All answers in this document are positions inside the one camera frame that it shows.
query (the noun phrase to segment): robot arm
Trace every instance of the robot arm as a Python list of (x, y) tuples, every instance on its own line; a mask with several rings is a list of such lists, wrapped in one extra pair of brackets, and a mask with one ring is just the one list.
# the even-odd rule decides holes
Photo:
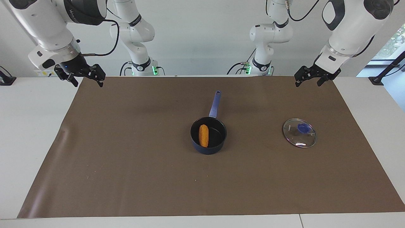
[(318, 86), (334, 80), (340, 66), (356, 56), (386, 23), (393, 7), (393, 0), (329, 0), (322, 18), (332, 35), (313, 66), (302, 66), (294, 75), (296, 86), (314, 77), (320, 78)]
[(250, 60), (251, 74), (267, 75), (274, 54), (271, 43), (286, 43), (291, 40), (293, 30), (289, 24), (285, 0), (271, 0), (267, 6), (272, 24), (258, 24), (250, 30), (250, 39), (256, 44), (256, 54)]
[(61, 80), (74, 86), (74, 76), (87, 77), (102, 87), (105, 78), (99, 65), (89, 66), (66, 22), (99, 25), (106, 17), (105, 0), (9, 0), (12, 12), (33, 36), (38, 46), (29, 53), (31, 62), (40, 70), (55, 66)]
[[(134, 75), (156, 75), (157, 62), (149, 57), (142, 42), (149, 42), (155, 38), (155, 30), (145, 21), (136, 7), (135, 1), (114, 0), (117, 15), (124, 21), (119, 23), (119, 41), (131, 56)], [(111, 37), (115, 38), (114, 28), (110, 29)]]

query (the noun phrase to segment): green indicator light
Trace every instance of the green indicator light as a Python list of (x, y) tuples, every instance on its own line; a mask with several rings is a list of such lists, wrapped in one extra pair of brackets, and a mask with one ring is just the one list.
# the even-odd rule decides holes
[(252, 67), (249, 66), (249, 68), (248, 68), (247, 71), (246, 71), (246, 74), (250, 74), (251, 71), (252, 71)]
[(267, 75), (273, 75), (273, 72), (274, 72), (274, 67), (270, 67), (270, 70), (267, 73)]
[(158, 75), (158, 74), (159, 74), (159, 72), (158, 72), (158, 70), (156, 69), (155, 66), (152, 66), (152, 70), (153, 70), (153, 74), (154, 74), (154, 75)]

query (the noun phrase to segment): white table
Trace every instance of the white table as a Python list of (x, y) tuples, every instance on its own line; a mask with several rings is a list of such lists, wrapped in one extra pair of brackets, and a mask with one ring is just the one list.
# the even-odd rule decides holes
[[(384, 87), (372, 86), (367, 78), (339, 77), (335, 84), (405, 202), (405, 112)], [(405, 213), (13, 219), (76, 91), (58, 78), (18, 78), (13, 86), (0, 87), (0, 218), (9, 219), (0, 220), (0, 228), (405, 227)]]

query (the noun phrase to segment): blue saucepan handle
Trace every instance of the blue saucepan handle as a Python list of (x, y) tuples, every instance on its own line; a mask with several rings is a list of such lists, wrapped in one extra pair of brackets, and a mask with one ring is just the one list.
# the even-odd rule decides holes
[(218, 106), (220, 105), (221, 91), (215, 92), (214, 102), (212, 102), (211, 111), (209, 117), (217, 118)]

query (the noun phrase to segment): black cable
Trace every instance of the black cable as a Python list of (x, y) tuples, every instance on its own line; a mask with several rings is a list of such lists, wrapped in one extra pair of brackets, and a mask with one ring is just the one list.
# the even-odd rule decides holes
[(250, 58), (252, 57), (252, 55), (254, 54), (254, 52), (256, 51), (257, 48), (255, 48), (252, 52), (252, 54), (249, 56), (249, 58), (246, 60), (246, 62), (249, 62)]
[(9, 74), (10, 75), (10, 77), (12, 77), (12, 75), (10, 74), (10, 72), (8, 71), (8, 70), (6, 70), (6, 68), (4, 68), (4, 67), (2, 67), (2, 66), (0, 66), (3, 70), (5, 70), (6, 72), (7, 72), (7, 74)]
[(124, 66), (127, 65), (127, 64), (129, 64), (129, 63), (128, 63), (128, 62), (125, 62), (125, 63), (122, 65), (121, 70), (119, 70), (119, 75), (120, 75), (120, 76), (122, 75), (122, 70), (124, 69)]
[(226, 74), (228, 75), (229, 72), (230, 72), (234, 67), (236, 67), (237, 65), (242, 65), (242, 64), (243, 64), (242, 62), (239, 62), (239, 63), (233, 65), (233, 66), (229, 69), (229, 71), (228, 71)]
[(163, 70), (163, 74), (166, 76), (166, 73), (164, 72), (163, 67), (156, 67), (156, 69), (162, 69), (162, 70)]
[(107, 7), (107, 10), (108, 10), (112, 15), (114, 15), (115, 17), (117, 17), (117, 18), (119, 18), (119, 19), (122, 19), (122, 18), (118, 17), (115, 13), (113, 13), (108, 7)]
[(125, 71), (128, 70), (128, 69), (132, 69), (132, 68), (131, 68), (131, 67), (125, 68), (125, 70), (124, 70), (124, 76), (126, 76)]
[(268, 16), (269, 13), (267, 12), (267, 2), (268, 2), (268, 0), (266, 0), (266, 15)]
[(387, 77), (387, 76), (390, 76), (390, 75), (393, 75), (393, 74), (395, 74), (396, 72), (398, 72), (398, 71), (400, 71), (400, 70), (402, 70), (402, 68), (405, 66), (405, 64), (404, 65), (402, 65), (398, 70), (396, 70), (395, 72), (393, 72), (393, 73), (390, 73), (390, 74), (387, 74), (386, 76), (384, 76), (384, 77)]
[(363, 54), (363, 52), (367, 50), (367, 48), (370, 46), (371, 42), (374, 40), (374, 37), (375, 37), (375, 35), (370, 39), (370, 41), (369, 41), (369, 43), (366, 45), (366, 47), (365, 47), (361, 52), (359, 52), (358, 54), (355, 54), (354, 56), (352, 56), (352, 58), (355, 58), (355, 57), (357, 57), (357, 56)]
[(119, 40), (119, 25), (118, 25), (118, 22), (116, 22), (114, 20), (109, 20), (109, 19), (105, 19), (104, 22), (114, 22), (115, 25), (117, 26), (117, 39), (115, 40), (115, 45), (114, 45), (113, 49), (109, 53), (106, 53), (106, 54), (91, 53), (91, 54), (82, 54), (82, 56), (107, 56), (107, 55), (111, 54), (116, 49), (116, 47), (118, 45), (118, 40)]
[(295, 21), (295, 22), (300, 22), (300, 21), (304, 20), (304, 19), (309, 15), (309, 13), (315, 8), (315, 6), (318, 4), (318, 2), (319, 2), (319, 0), (317, 0), (317, 1), (315, 2), (315, 4), (312, 6), (312, 8), (311, 8), (311, 9), (307, 12), (307, 14), (305, 14), (305, 16), (304, 16), (303, 18), (301, 18), (301, 19), (294, 19), (294, 18), (292, 18), (291, 14), (290, 14), (290, 9), (287, 9), (288, 16), (291, 18), (291, 20), (293, 20), (293, 21)]
[(242, 67), (242, 68), (240, 68), (239, 70), (237, 70), (237, 71), (236, 71), (236, 73), (235, 73), (235, 74), (238, 74), (238, 72), (239, 72), (239, 71), (240, 71), (240, 72), (239, 72), (239, 74), (241, 74), (241, 73), (243, 72), (243, 70), (246, 70), (246, 68), (243, 68), (243, 67)]

